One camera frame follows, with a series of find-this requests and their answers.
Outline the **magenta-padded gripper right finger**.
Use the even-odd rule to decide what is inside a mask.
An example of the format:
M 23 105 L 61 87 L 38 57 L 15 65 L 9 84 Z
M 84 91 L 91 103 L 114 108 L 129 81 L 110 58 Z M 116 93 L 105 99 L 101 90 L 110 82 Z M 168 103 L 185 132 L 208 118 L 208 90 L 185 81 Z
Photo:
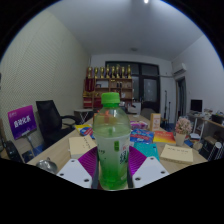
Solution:
M 155 156 L 146 157 L 129 147 L 127 183 L 129 188 L 140 188 L 169 175 Z

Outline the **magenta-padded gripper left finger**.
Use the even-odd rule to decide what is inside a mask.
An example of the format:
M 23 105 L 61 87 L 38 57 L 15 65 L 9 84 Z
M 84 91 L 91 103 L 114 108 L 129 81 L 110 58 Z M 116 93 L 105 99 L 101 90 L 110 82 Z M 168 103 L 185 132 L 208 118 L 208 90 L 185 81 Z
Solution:
M 98 187 L 99 163 L 94 147 L 79 159 L 70 159 L 58 172 L 58 176 L 84 188 Z

